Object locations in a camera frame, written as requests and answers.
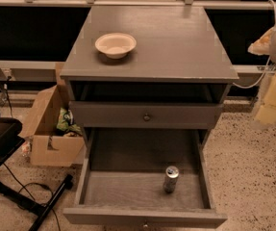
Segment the white paper bowl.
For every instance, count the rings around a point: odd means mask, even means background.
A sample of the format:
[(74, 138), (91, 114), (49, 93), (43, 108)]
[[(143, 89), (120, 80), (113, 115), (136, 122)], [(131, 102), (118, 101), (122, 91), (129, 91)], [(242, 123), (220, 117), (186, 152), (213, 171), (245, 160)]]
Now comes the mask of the white paper bowl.
[(123, 33), (106, 34), (98, 38), (95, 48), (110, 59), (121, 59), (137, 46), (134, 37)]

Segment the open grey middle drawer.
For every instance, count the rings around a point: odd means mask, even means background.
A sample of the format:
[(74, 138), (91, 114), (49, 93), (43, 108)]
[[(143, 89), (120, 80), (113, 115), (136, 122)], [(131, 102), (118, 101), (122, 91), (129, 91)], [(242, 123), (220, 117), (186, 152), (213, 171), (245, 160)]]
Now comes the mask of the open grey middle drawer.
[[(179, 169), (173, 193), (165, 170)], [(97, 128), (88, 137), (74, 205), (75, 224), (216, 228), (216, 211), (199, 132), (178, 129)]]

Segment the green snack bag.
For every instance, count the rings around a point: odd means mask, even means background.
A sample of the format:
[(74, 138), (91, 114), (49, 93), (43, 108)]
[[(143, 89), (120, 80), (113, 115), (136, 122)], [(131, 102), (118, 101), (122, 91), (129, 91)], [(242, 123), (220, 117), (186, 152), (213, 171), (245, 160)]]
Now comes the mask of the green snack bag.
[(77, 137), (82, 135), (82, 130), (75, 123), (72, 112), (65, 108), (60, 108), (56, 129), (63, 136)]

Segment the silver redbull can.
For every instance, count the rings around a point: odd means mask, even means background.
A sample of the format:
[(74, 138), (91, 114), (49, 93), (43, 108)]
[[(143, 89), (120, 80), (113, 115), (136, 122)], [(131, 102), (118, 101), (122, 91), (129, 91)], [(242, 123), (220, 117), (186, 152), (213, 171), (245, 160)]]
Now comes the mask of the silver redbull can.
[(175, 191), (179, 174), (180, 174), (179, 169), (176, 168), (175, 166), (169, 166), (165, 170), (163, 189), (166, 193), (173, 193)]

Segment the grey wooden drawer cabinet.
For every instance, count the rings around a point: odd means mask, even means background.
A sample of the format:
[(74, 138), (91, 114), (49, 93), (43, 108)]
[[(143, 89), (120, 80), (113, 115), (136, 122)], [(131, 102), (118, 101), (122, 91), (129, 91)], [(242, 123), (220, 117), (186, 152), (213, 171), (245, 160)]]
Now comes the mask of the grey wooden drawer cabinet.
[[(121, 59), (95, 48), (100, 37), (128, 34), (137, 46)], [(62, 76), (70, 102), (215, 104), (237, 73), (204, 9), (191, 6), (95, 6), (67, 58)], [(79, 125), (88, 137), (97, 128)], [(203, 151), (211, 129), (199, 132)]]

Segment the brown cardboard box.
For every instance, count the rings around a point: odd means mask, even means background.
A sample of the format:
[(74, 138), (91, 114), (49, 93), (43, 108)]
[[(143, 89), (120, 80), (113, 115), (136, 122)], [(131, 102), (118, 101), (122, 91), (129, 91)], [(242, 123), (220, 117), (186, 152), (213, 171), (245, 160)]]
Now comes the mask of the brown cardboard box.
[(55, 64), (57, 84), (40, 91), (23, 122), (20, 137), (31, 144), (30, 162), (34, 166), (70, 167), (80, 165), (86, 151), (84, 139), (61, 136), (57, 123), (61, 108), (69, 96), (61, 71), (64, 63)]

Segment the closed grey top drawer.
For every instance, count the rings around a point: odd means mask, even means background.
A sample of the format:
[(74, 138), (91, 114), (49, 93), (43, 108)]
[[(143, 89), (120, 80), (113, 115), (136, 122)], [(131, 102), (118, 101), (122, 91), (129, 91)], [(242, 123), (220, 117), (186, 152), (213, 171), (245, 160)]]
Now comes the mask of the closed grey top drawer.
[(221, 105), (184, 103), (82, 102), (69, 103), (83, 127), (211, 129)]

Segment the black stand frame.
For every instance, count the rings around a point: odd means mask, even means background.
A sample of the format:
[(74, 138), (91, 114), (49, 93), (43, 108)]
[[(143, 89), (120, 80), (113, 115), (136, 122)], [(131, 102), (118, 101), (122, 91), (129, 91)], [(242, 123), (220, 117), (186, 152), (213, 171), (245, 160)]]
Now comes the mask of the black stand frame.
[[(0, 166), (11, 157), (11, 155), (25, 142), (19, 136), (22, 130), (22, 123), (11, 117), (0, 116)], [(29, 231), (38, 231), (43, 221), (48, 214), (53, 210), (65, 190), (70, 190), (73, 186), (72, 176), (67, 174), (55, 192), (52, 193), (51, 198), (45, 205), (41, 205), (34, 200), (16, 192), (0, 181), (0, 193), (7, 197), (19, 207), (27, 210), (37, 216), (37, 219), (29, 229)]]

